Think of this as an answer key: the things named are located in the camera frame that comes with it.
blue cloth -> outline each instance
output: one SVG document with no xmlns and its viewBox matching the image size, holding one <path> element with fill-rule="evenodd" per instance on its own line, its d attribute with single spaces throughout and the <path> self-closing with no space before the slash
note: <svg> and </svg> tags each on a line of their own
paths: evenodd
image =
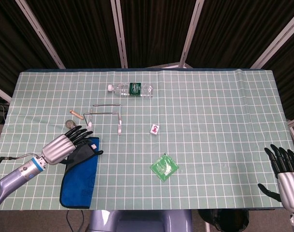
<svg viewBox="0 0 294 232">
<path fill-rule="evenodd" d="M 67 165 L 62 180 L 60 191 L 60 203 L 66 208 L 88 209 L 91 205 L 95 176 L 98 164 L 99 138 L 90 137 L 90 144 L 77 148 L 68 160 L 74 162 Z"/>
</svg>

green bottle label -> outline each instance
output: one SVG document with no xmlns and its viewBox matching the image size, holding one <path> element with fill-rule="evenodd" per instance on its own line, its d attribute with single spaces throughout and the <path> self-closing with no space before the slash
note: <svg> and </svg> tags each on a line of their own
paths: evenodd
<svg viewBox="0 0 294 232">
<path fill-rule="evenodd" d="M 130 96 L 140 96 L 141 83 L 129 83 Z"/>
</svg>

black curtain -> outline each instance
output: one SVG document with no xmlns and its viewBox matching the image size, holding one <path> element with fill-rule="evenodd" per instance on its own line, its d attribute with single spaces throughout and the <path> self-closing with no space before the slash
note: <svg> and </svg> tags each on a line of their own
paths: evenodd
<svg viewBox="0 0 294 232">
<path fill-rule="evenodd" d="M 19 73 L 57 68 L 15 1 L 0 0 L 0 89 L 12 96 Z"/>
<path fill-rule="evenodd" d="M 206 0 L 186 63 L 250 68 L 294 16 L 294 0 Z"/>
<path fill-rule="evenodd" d="M 121 0 L 129 68 L 179 62 L 195 0 Z"/>
<path fill-rule="evenodd" d="M 294 119 L 294 34 L 263 66 L 272 70 L 287 119 Z"/>
<path fill-rule="evenodd" d="M 120 68 L 109 0 L 27 0 L 66 68 Z"/>
</svg>

silver robotic hand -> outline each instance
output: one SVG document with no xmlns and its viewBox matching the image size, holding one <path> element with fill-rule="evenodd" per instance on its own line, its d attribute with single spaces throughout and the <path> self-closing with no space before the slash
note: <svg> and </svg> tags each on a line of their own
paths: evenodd
<svg viewBox="0 0 294 232">
<path fill-rule="evenodd" d="M 265 148 L 265 152 L 278 179 L 280 194 L 267 190 L 262 184 L 258 184 L 258 187 L 267 196 L 282 202 L 284 208 L 292 213 L 290 221 L 294 231 L 294 152 L 274 145 L 271 148 L 273 152 L 268 148 Z"/>
<path fill-rule="evenodd" d="M 42 156 L 32 158 L 0 180 L 0 204 L 8 195 L 17 190 L 37 174 L 45 170 L 47 164 L 60 163 L 77 147 L 88 142 L 86 138 L 92 134 L 87 129 L 80 130 L 77 126 L 67 133 L 58 136 L 42 149 Z"/>
</svg>

green grid tablecloth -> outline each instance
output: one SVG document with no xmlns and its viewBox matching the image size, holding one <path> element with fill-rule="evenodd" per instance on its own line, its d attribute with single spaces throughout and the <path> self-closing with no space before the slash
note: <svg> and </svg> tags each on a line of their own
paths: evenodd
<svg viewBox="0 0 294 232">
<path fill-rule="evenodd" d="M 120 98 L 106 90 L 118 82 L 150 82 L 154 97 Z M 271 71 L 23 72 L 0 138 L 0 156 L 40 154 L 68 130 L 66 120 L 85 127 L 70 109 L 82 114 L 92 104 L 111 103 L 122 105 L 122 135 L 115 116 L 92 118 L 104 154 L 91 209 L 280 206 L 257 187 L 263 183 L 277 191 L 264 147 L 293 148 Z M 157 136 L 150 134 L 152 124 L 160 126 Z M 179 166 L 166 182 L 150 169 L 163 153 Z M 28 159 L 1 164 L 0 179 Z M 64 169 L 48 166 L 0 209 L 63 209 Z"/>
</svg>

